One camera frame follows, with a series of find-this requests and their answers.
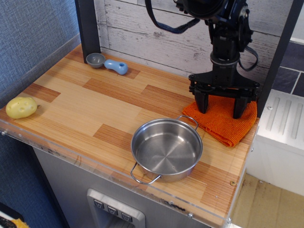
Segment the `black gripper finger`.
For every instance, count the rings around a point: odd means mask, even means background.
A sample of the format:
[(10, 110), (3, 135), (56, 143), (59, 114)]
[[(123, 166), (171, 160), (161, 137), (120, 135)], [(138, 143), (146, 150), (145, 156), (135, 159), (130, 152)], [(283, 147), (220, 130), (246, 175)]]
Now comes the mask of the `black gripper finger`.
[(241, 98), (236, 98), (234, 102), (234, 109), (233, 109), (233, 118), (238, 119), (242, 116), (244, 110), (247, 107), (247, 98), (246, 97), (241, 97)]
[(198, 110), (205, 114), (207, 112), (209, 104), (209, 95), (201, 91), (195, 91), (195, 101), (198, 107)]

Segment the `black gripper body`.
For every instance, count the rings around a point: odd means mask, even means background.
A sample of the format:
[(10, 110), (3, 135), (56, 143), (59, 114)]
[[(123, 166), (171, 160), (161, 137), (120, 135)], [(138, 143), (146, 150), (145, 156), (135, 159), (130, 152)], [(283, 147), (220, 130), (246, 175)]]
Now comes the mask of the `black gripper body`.
[(248, 98), (257, 100), (259, 83), (243, 77), (237, 71), (237, 65), (213, 65), (212, 71), (192, 74), (189, 76), (190, 92), (202, 92), (208, 95), (224, 96), (229, 98)]

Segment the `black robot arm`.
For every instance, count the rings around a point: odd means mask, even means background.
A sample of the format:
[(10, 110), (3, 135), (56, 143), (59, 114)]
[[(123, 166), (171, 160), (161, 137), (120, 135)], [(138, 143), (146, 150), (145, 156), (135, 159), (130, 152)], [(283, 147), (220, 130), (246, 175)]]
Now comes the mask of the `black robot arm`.
[(233, 98), (233, 117), (238, 119), (251, 101), (257, 98), (259, 83), (243, 77), (240, 54), (247, 50), (254, 56), (256, 51), (248, 47), (253, 31), (249, 27), (249, 9), (244, 0), (177, 0), (180, 11), (196, 19), (204, 20), (209, 28), (213, 50), (210, 72), (189, 76), (190, 92), (201, 113), (206, 113), (209, 95)]

